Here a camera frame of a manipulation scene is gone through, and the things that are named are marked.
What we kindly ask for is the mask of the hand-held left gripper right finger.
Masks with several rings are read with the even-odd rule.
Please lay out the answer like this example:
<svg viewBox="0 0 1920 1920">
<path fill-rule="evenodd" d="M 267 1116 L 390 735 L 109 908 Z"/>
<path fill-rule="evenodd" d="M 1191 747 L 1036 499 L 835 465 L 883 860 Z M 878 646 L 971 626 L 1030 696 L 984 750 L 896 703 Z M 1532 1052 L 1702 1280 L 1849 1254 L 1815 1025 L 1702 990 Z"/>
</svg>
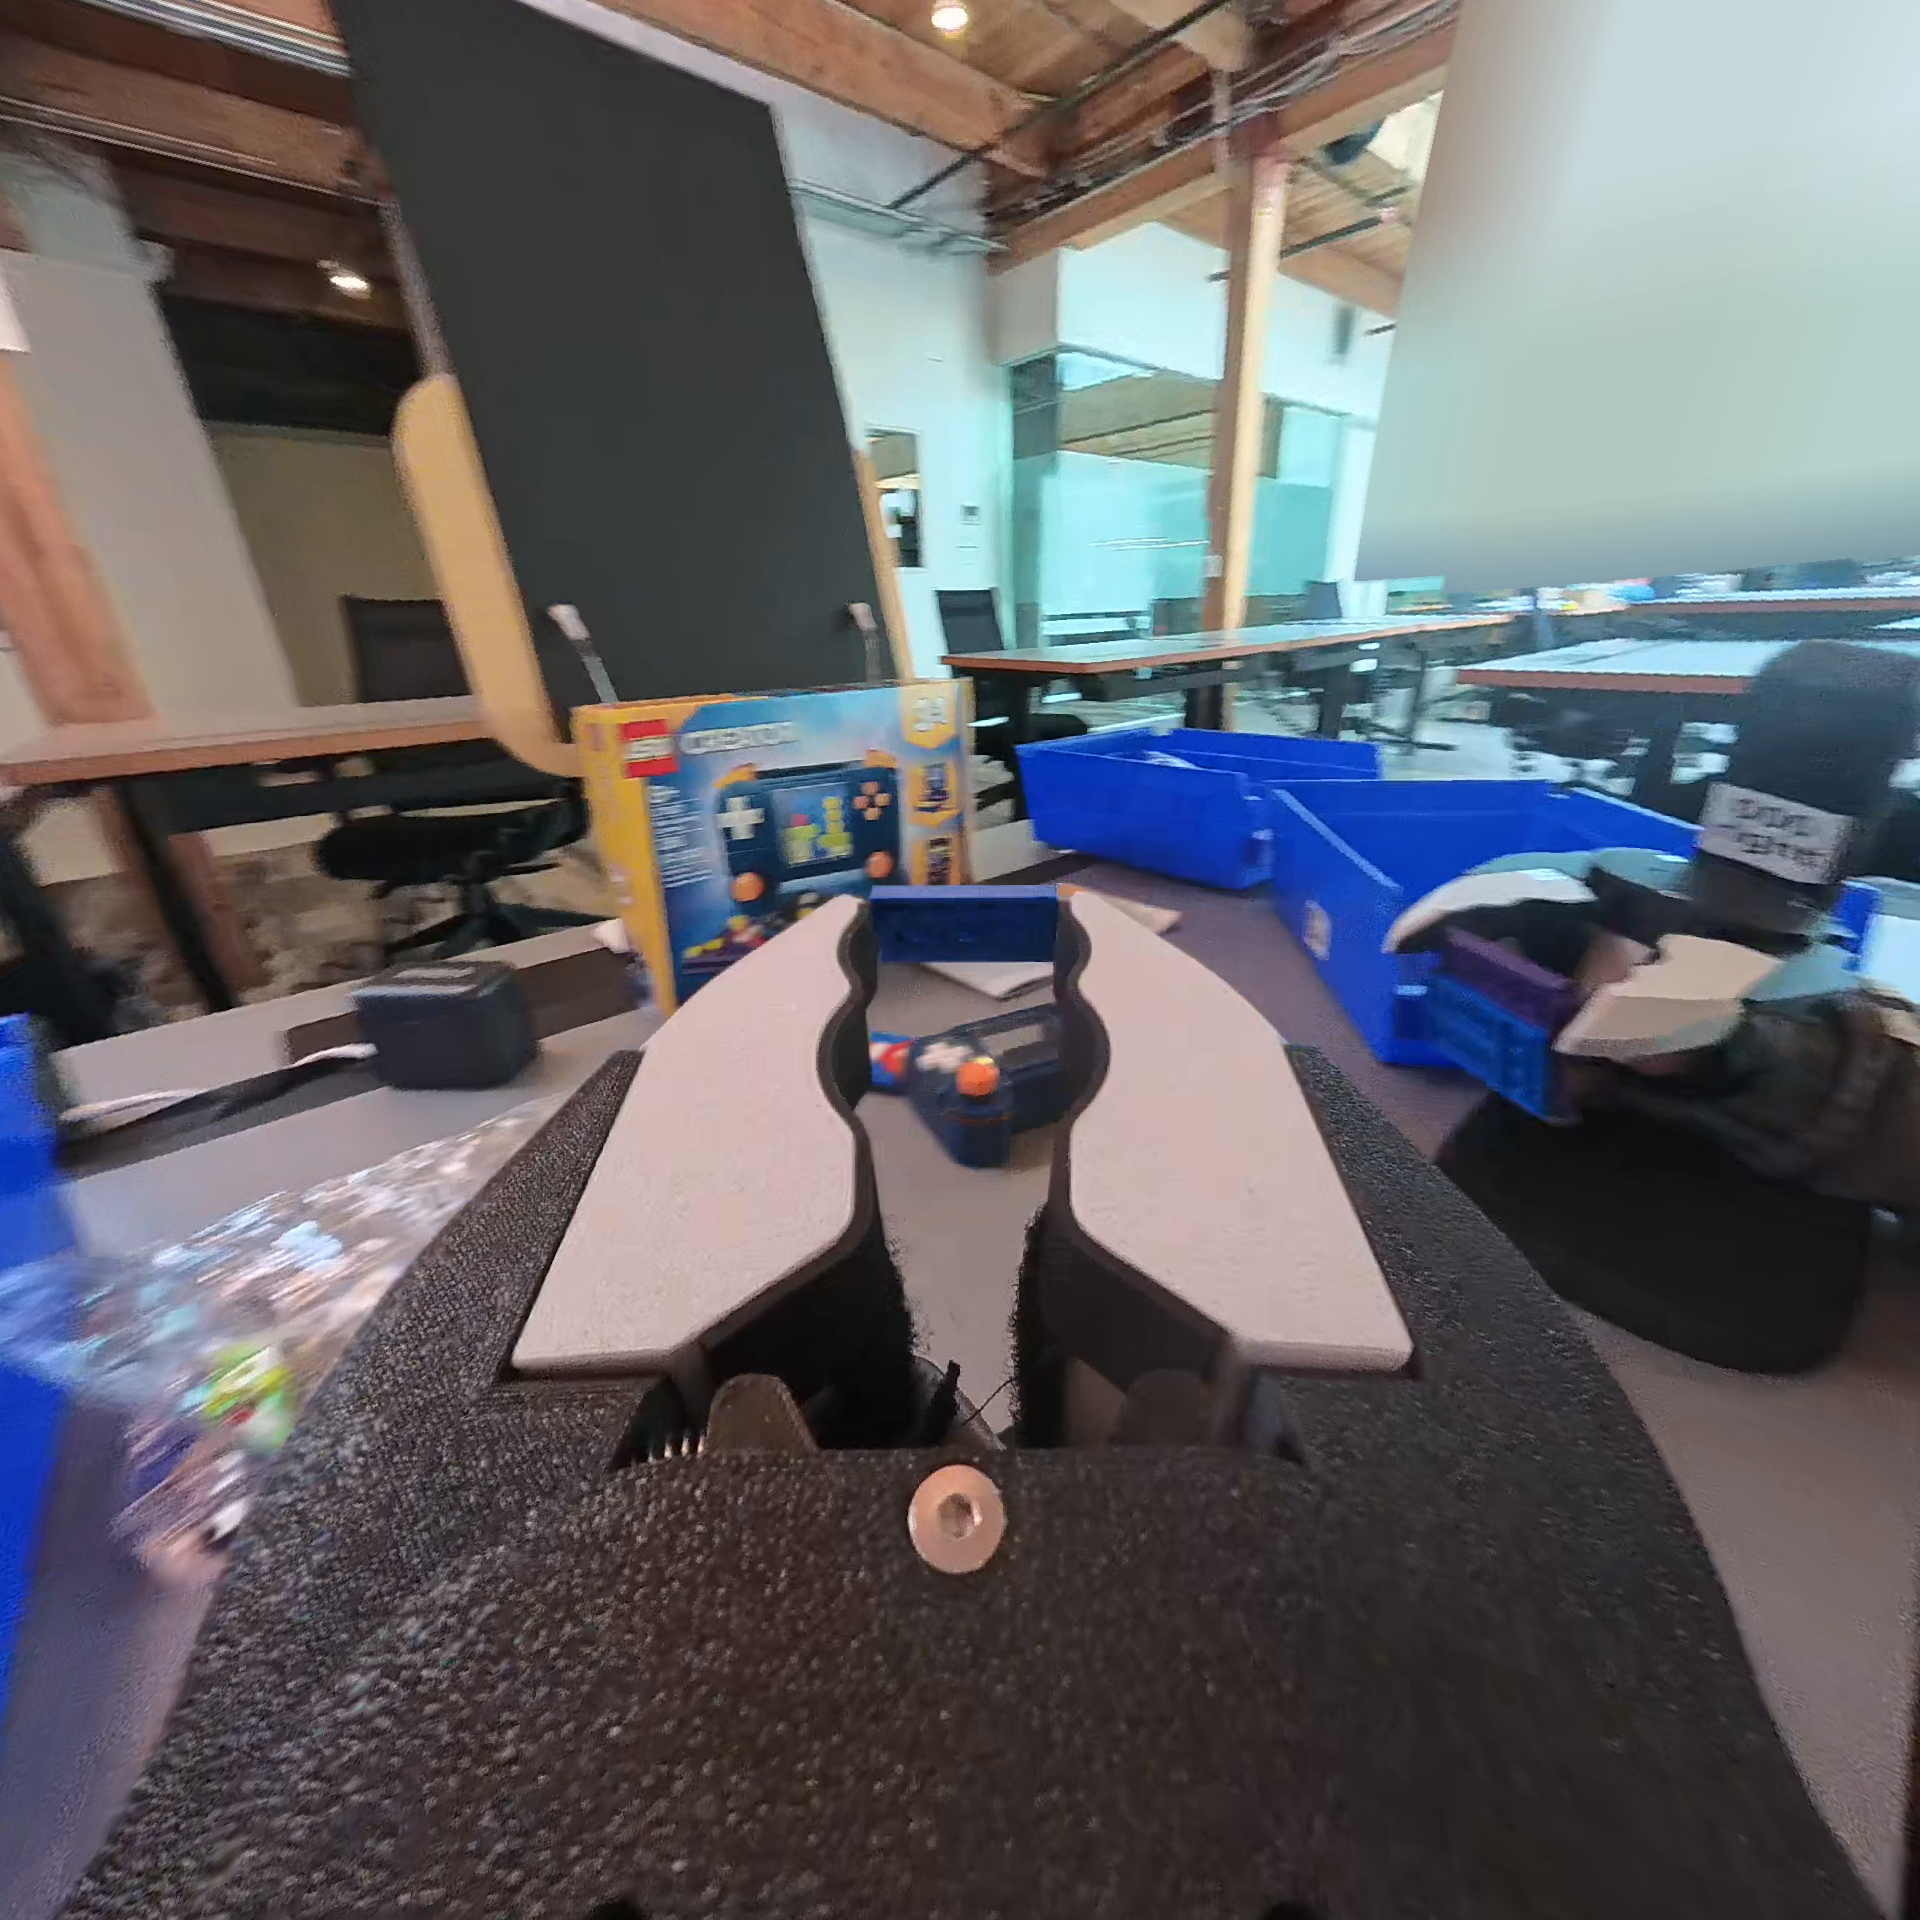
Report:
<svg viewBox="0 0 1920 1920">
<path fill-rule="evenodd" d="M 1057 1004 L 1094 1042 L 1061 1139 L 1091 1254 L 1244 1370 L 1400 1375 L 1407 1327 L 1279 1031 L 1107 898 L 1072 894 L 1061 934 Z"/>
</svg>

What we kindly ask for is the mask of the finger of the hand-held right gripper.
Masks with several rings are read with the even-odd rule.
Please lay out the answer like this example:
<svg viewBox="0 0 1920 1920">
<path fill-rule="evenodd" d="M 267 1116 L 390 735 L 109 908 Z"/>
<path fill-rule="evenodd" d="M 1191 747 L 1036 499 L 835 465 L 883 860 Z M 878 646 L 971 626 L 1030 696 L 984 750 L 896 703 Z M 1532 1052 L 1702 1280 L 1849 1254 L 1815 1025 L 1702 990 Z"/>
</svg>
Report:
<svg viewBox="0 0 1920 1920">
<path fill-rule="evenodd" d="M 1651 960 L 1604 984 L 1568 1020 L 1551 1052 L 1573 1060 L 1662 1060 L 1728 1040 L 1769 953 L 1670 934 Z"/>
<path fill-rule="evenodd" d="M 1563 871 L 1544 865 L 1469 871 L 1411 900 L 1384 931 L 1380 953 L 1423 952 L 1447 929 L 1473 914 L 1486 920 L 1510 918 L 1533 908 L 1589 911 L 1593 905 L 1596 892 L 1582 871 Z"/>
</svg>

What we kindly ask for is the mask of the purple studded brick plate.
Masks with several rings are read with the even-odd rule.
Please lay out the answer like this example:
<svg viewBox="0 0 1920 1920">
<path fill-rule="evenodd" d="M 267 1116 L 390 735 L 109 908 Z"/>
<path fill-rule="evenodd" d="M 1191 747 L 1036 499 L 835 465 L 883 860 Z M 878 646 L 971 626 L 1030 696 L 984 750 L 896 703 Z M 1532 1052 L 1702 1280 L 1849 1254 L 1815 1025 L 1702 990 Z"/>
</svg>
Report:
<svg viewBox="0 0 1920 1920">
<path fill-rule="evenodd" d="M 1499 945 L 1464 929 L 1452 929 L 1441 939 L 1429 976 L 1429 990 L 1439 987 L 1477 995 L 1480 1002 L 1548 1033 L 1566 1027 L 1582 1002 L 1571 976 L 1532 962 L 1513 945 Z"/>
</svg>

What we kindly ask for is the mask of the dark blue brick assembly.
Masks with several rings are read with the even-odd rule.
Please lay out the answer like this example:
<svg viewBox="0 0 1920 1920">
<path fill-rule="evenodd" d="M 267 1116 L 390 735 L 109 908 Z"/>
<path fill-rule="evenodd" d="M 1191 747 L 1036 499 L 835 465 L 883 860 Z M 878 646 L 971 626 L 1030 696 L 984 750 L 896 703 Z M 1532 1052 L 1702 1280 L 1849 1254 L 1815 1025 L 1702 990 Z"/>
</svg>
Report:
<svg viewBox="0 0 1920 1920">
<path fill-rule="evenodd" d="M 1464 1073 L 1536 1121 L 1573 1123 L 1563 1067 L 1551 1052 L 1573 1010 L 1575 995 L 1561 976 L 1548 976 L 1543 987 L 1488 992 L 1454 974 L 1430 974 L 1397 990 L 1383 1058 Z"/>
</svg>

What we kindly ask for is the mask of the blue brick plate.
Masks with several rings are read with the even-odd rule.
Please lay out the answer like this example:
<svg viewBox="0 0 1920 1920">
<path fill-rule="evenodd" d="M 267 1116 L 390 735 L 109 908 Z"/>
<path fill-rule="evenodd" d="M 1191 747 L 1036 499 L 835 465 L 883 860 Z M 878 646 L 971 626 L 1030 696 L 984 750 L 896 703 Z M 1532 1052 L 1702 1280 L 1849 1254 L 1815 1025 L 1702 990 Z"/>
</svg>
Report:
<svg viewBox="0 0 1920 1920">
<path fill-rule="evenodd" d="M 1049 966 L 1061 898 L 1051 884 L 872 888 L 875 956 L 893 968 Z"/>
</svg>

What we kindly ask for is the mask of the large blue plastic bin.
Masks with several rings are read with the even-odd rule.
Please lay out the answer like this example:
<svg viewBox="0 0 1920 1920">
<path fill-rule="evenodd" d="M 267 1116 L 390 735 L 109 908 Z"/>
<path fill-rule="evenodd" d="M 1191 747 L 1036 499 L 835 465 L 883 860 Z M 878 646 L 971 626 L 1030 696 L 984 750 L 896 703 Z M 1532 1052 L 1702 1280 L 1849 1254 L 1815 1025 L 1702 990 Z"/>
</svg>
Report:
<svg viewBox="0 0 1920 1920">
<path fill-rule="evenodd" d="M 1587 873 L 1597 849 L 1656 849 L 1683 855 L 1693 828 L 1662 815 L 1561 788 L 1540 780 L 1318 782 L 1279 792 L 1276 896 L 1288 931 L 1312 953 L 1321 978 L 1373 1057 L 1387 1049 L 1395 995 L 1429 978 L 1447 931 L 1464 929 L 1513 945 L 1532 962 L 1571 976 L 1582 1004 L 1620 976 L 1583 976 L 1587 911 L 1533 908 L 1510 918 L 1469 918 L 1423 952 L 1383 953 L 1391 920 L 1415 898 L 1462 873 L 1544 865 Z M 1847 881 L 1837 920 L 1863 936 L 1881 894 Z M 1623 976 L 1647 959 L 1633 959 Z M 1837 992 L 1857 976 L 1792 976 L 1779 970 L 1767 996 Z"/>
</svg>

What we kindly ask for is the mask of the background table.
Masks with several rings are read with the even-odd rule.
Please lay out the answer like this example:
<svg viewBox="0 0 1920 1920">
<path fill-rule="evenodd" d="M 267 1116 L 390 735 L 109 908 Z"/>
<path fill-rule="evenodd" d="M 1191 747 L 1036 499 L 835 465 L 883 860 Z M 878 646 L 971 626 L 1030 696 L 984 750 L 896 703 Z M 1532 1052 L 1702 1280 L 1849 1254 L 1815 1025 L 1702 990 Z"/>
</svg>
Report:
<svg viewBox="0 0 1920 1920">
<path fill-rule="evenodd" d="M 1351 667 L 1361 658 L 1422 664 L 1447 650 L 1472 652 L 1515 619 L 1505 610 L 1472 610 L 1281 623 L 1225 634 L 949 652 L 942 665 L 961 681 L 997 687 L 1021 714 L 1053 689 L 1067 689 L 1083 704 L 1179 696 L 1189 710 L 1205 714 L 1208 696 L 1222 689 L 1285 680 L 1297 667 Z"/>
<path fill-rule="evenodd" d="M 1631 788 L 1673 780 L 1689 735 L 1726 737 L 1763 667 L 1798 640 L 1915 657 L 1912 586 L 1654 598 L 1525 616 L 1533 650 L 1456 671 L 1525 762 L 1608 767 Z"/>
</svg>

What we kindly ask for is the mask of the dark blue brick game console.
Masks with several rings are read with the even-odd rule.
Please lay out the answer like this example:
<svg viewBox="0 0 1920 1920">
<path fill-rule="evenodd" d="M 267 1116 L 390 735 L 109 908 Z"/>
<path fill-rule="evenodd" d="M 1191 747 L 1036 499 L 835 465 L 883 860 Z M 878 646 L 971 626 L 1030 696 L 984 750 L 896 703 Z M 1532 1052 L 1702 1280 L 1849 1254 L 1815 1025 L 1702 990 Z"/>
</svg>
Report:
<svg viewBox="0 0 1920 1920">
<path fill-rule="evenodd" d="M 1064 1116 L 1062 1023 L 1056 1008 L 1013 1010 L 907 1039 L 868 1033 L 870 1089 L 901 1095 L 959 1169 L 1006 1169 L 1019 1136 Z"/>
</svg>

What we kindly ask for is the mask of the dark bulky object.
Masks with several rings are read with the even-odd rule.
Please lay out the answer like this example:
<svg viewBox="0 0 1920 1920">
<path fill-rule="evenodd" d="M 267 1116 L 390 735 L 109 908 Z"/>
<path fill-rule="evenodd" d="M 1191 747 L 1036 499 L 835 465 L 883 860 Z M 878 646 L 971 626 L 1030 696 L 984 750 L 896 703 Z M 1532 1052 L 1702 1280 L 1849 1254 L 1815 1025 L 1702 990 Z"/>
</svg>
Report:
<svg viewBox="0 0 1920 1920">
<path fill-rule="evenodd" d="M 1436 1167 L 1571 1308 L 1743 1377 L 1840 1355 L 1875 1212 L 1639 1121 L 1550 1123 L 1486 1097 Z"/>
</svg>

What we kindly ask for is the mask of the paper booklet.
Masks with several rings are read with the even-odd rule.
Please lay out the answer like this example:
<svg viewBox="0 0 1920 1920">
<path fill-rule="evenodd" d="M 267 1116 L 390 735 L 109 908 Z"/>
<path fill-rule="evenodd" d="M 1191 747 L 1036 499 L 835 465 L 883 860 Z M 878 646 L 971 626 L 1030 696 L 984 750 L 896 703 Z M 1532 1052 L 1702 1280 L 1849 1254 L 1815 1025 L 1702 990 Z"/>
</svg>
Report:
<svg viewBox="0 0 1920 1920">
<path fill-rule="evenodd" d="M 1147 929 L 1150 934 L 1164 937 L 1173 934 L 1181 921 L 1183 912 L 1179 908 L 1156 905 L 1156 904 L 1141 904 L 1131 898 L 1120 898 L 1110 894 L 1100 894 L 1100 898 L 1108 900 L 1118 912 L 1121 912 L 1128 921 Z M 961 960 L 961 962 L 917 962 L 923 971 L 931 971 L 951 986 L 971 990 L 991 1002 L 1006 1002 L 1019 992 L 1049 986 L 1053 978 L 1053 956 L 1051 948 L 1041 953 L 1040 960 Z"/>
</svg>

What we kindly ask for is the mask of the toy set box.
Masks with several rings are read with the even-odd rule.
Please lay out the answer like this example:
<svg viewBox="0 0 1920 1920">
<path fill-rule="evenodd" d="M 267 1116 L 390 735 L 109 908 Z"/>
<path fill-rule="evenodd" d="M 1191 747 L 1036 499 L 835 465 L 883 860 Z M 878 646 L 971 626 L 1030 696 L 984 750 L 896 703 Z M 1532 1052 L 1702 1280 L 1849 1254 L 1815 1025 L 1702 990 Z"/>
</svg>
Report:
<svg viewBox="0 0 1920 1920">
<path fill-rule="evenodd" d="M 592 844 L 660 1015 L 839 896 L 973 881 L 971 687 L 592 704 Z"/>
</svg>

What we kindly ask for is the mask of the clear plastic wrap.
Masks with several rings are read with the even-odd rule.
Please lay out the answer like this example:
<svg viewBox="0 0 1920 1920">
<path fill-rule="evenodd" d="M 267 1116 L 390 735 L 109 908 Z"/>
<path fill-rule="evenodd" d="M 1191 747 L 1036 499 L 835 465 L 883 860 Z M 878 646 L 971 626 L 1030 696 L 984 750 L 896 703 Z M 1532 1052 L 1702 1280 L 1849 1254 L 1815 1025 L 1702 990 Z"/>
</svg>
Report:
<svg viewBox="0 0 1920 1920">
<path fill-rule="evenodd" d="M 93 1382 L 118 1337 L 135 1334 L 151 1315 L 180 1305 L 321 1305 L 335 1310 L 341 1327 L 339 1355 L 327 1379 L 407 1267 L 555 1110 L 552 1097 L 523 1102 L 463 1134 L 409 1148 L 371 1169 L 307 1192 L 261 1198 L 174 1244 L 143 1247 L 131 1256 L 71 1254 L 62 1259 L 71 1320 L 59 1343 L 38 1346 L 38 1358 L 47 1379 L 78 1400 L 83 1414 L 104 1418 L 109 1537 L 120 1441 Z M 212 1562 L 152 1570 L 187 1583 Z"/>
</svg>

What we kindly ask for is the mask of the black office chair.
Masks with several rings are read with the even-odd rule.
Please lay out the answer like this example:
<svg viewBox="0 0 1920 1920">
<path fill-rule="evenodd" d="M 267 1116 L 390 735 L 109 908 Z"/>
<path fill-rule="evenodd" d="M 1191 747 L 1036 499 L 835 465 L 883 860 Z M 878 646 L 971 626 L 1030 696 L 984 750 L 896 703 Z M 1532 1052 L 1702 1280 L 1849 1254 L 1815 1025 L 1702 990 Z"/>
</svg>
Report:
<svg viewBox="0 0 1920 1920">
<path fill-rule="evenodd" d="M 1028 710 L 1030 678 L 997 667 L 1006 654 L 997 594 L 991 588 L 937 591 L 935 608 L 944 636 L 944 660 L 973 690 L 973 721 L 981 727 L 1006 724 Z"/>
<path fill-rule="evenodd" d="M 348 594 L 341 608 L 351 687 L 365 704 L 465 696 L 463 660 L 439 602 Z M 318 842 L 319 871 L 371 884 L 377 900 L 425 888 L 451 889 L 453 914 L 385 937 L 388 960 L 405 953 L 457 959 L 593 924 L 593 914 L 580 911 L 505 904 L 495 894 L 502 881 L 555 871 L 560 855 L 584 839 L 584 800 L 576 782 L 545 780 L 520 793 L 523 764 L 486 740 L 380 753 L 373 764 L 380 775 L 486 775 L 468 807 L 409 802 L 345 815 Z"/>
</svg>

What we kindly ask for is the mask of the wooden pillar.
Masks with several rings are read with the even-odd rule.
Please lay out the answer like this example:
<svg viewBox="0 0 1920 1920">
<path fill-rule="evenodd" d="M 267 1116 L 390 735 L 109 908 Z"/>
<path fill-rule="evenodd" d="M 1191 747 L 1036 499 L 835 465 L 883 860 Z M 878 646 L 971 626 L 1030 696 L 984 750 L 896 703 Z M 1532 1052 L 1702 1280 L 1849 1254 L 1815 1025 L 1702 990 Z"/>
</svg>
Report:
<svg viewBox="0 0 1920 1920">
<path fill-rule="evenodd" d="M 1205 630 L 1240 630 L 1264 443 L 1269 308 L 1279 278 L 1288 162 L 1272 119 L 1233 136 L 1228 164 L 1228 314 L 1206 491 Z"/>
</svg>

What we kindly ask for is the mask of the large black board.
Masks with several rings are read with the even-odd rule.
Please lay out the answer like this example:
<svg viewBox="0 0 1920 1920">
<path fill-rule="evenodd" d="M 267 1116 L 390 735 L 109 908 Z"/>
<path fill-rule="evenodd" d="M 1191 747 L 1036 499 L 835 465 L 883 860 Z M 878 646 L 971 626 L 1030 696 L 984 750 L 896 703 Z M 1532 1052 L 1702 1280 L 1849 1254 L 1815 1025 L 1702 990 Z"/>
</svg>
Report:
<svg viewBox="0 0 1920 1920">
<path fill-rule="evenodd" d="M 536 4 L 331 12 L 560 719 L 868 683 L 773 110 Z"/>
</svg>

